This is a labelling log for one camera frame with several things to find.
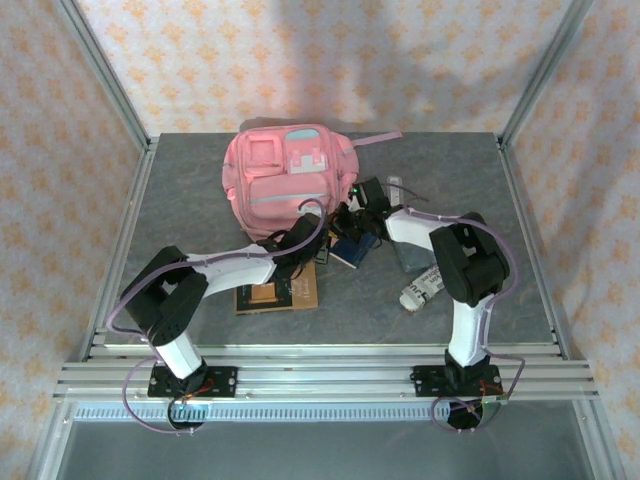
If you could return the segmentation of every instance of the glass panel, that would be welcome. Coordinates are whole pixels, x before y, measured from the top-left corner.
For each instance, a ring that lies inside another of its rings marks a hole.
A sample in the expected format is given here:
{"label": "glass panel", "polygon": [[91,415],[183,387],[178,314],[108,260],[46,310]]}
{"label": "glass panel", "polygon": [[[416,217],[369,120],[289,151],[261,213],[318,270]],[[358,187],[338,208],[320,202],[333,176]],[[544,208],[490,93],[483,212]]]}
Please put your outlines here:
{"label": "glass panel", "polygon": [[220,423],[175,438],[75,422],[59,480],[593,478],[570,402],[514,402],[484,430],[427,422]]}

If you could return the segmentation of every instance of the backpack pocket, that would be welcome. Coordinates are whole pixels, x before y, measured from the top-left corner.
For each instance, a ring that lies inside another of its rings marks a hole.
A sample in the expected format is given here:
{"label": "backpack pocket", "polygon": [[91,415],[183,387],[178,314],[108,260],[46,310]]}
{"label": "backpack pocket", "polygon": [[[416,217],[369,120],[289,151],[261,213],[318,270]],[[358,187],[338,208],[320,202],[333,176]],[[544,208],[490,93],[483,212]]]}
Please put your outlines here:
{"label": "backpack pocket", "polygon": [[331,194],[319,173],[301,173],[257,178],[249,186],[249,209],[257,218],[296,219],[304,212],[298,206],[308,198],[318,199],[325,207]]}
{"label": "backpack pocket", "polygon": [[284,173],[282,144],[277,135],[247,135],[243,150],[242,165],[247,175],[256,178]]}

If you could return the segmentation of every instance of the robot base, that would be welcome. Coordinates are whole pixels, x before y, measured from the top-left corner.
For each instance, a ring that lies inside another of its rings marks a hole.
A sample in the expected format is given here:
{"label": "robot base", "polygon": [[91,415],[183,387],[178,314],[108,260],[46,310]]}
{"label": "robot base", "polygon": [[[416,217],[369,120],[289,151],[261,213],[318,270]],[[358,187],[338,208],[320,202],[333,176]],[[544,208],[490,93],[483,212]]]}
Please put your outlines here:
{"label": "robot base", "polygon": [[[236,394],[238,383],[237,367],[206,366],[203,380],[200,385],[211,388],[202,389],[197,393],[203,398],[233,398]],[[149,380],[149,398],[178,398],[185,393],[184,381],[177,379],[165,365],[156,365],[151,371]]]}

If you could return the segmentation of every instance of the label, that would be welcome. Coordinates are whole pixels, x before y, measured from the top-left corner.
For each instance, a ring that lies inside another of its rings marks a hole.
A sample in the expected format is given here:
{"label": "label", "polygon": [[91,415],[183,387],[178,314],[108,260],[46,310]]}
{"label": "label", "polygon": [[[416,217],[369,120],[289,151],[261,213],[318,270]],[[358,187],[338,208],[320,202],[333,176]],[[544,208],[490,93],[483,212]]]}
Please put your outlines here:
{"label": "label", "polygon": [[402,290],[400,303],[411,312],[421,309],[436,293],[444,289],[440,268],[433,265]]}

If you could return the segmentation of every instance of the book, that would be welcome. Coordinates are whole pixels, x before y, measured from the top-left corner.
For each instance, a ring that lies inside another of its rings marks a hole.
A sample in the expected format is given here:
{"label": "book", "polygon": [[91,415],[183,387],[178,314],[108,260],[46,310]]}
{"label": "book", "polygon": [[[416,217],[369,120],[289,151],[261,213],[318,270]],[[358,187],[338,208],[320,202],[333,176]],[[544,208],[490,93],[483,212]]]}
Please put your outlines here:
{"label": "book", "polygon": [[243,285],[234,291],[236,314],[304,310],[318,307],[316,266],[304,266],[300,275],[264,285]]}
{"label": "book", "polygon": [[331,247],[329,255],[337,258],[351,268],[358,268],[364,260],[364,257],[367,256],[367,253],[369,253],[369,250],[373,248],[377,241],[378,237],[370,233],[362,235],[358,243],[350,238],[343,238]]}

